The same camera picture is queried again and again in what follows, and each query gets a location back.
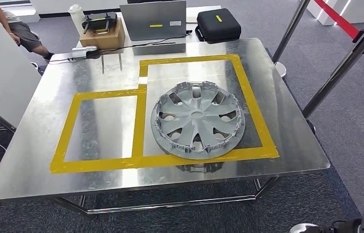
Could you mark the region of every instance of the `yellow tape outline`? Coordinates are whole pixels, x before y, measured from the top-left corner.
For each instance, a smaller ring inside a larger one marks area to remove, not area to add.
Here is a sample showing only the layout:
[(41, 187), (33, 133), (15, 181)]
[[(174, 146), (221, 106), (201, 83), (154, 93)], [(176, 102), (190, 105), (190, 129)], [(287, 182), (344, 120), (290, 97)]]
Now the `yellow tape outline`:
[[(91, 172), (106, 171), (127, 168), (143, 168), (154, 166), (177, 166), (190, 164), (203, 164), (227, 161), (239, 161), (261, 158), (278, 158), (278, 151), (270, 136), (265, 120), (259, 109), (252, 88), (248, 82), (246, 73), (237, 54), (200, 56), (200, 57), (180, 57), (169, 59), (141, 60), (139, 62), (139, 76), (148, 76), (149, 65), (174, 64), (187, 62), (206, 62), (230, 60), (233, 64), (239, 84), (242, 88), (245, 100), (247, 102), (251, 117), (253, 119), (256, 131), (262, 146), (257, 148), (234, 149), (229, 153), (207, 160), (190, 160), (183, 159), (175, 155), (154, 155), (143, 156), (144, 132), (145, 132), (145, 113), (146, 113), (146, 93), (147, 85), (140, 84), (138, 89), (76, 93), (72, 99), (72, 104), (66, 117), (65, 125), (62, 129), (59, 143), (56, 147), (55, 155), (50, 163), (50, 171), (53, 174), (69, 172)], [(70, 137), (75, 125), (82, 100), (93, 100), (102, 98), (114, 98), (124, 96), (137, 96), (134, 138), (132, 144), (131, 158), (99, 159), (65, 162), (65, 154), (69, 145)]]

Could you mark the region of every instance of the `gray laptop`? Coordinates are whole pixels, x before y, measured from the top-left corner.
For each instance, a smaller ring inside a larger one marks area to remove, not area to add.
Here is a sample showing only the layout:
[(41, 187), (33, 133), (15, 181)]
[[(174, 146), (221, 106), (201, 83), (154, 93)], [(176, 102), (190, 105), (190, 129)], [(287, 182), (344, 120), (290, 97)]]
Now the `gray laptop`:
[(156, 1), (119, 7), (131, 40), (186, 35), (186, 1)]

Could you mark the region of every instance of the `white bottle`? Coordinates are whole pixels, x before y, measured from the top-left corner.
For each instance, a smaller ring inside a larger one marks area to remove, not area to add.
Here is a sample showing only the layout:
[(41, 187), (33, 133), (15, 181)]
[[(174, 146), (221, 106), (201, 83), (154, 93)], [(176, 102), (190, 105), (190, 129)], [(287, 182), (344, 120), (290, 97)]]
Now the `white bottle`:
[(69, 11), (70, 16), (72, 17), (72, 21), (75, 24), (76, 30), (78, 30), (79, 35), (83, 33), (82, 22), (85, 21), (85, 14), (83, 13), (82, 8), (78, 4), (73, 4)]

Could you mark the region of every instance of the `silver hubcap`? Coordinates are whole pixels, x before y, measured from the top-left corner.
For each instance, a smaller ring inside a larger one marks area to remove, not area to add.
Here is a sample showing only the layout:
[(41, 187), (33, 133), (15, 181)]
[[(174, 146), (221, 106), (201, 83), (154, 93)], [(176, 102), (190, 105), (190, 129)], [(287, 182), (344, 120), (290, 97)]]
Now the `silver hubcap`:
[(210, 159), (239, 143), (245, 118), (235, 96), (215, 83), (183, 82), (156, 102), (151, 126), (165, 152), (187, 159)]

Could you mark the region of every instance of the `cardboard box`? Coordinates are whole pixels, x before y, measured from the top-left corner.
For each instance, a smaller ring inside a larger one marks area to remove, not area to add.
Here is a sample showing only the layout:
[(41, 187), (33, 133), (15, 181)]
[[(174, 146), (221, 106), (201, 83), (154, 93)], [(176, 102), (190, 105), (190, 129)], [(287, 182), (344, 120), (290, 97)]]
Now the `cardboard box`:
[(96, 46), (100, 50), (111, 50), (123, 47), (125, 44), (125, 29), (123, 28), (122, 19), (117, 18), (115, 28), (111, 28), (106, 34), (93, 35), (93, 30), (88, 30), (82, 34), (79, 39), (82, 46)]

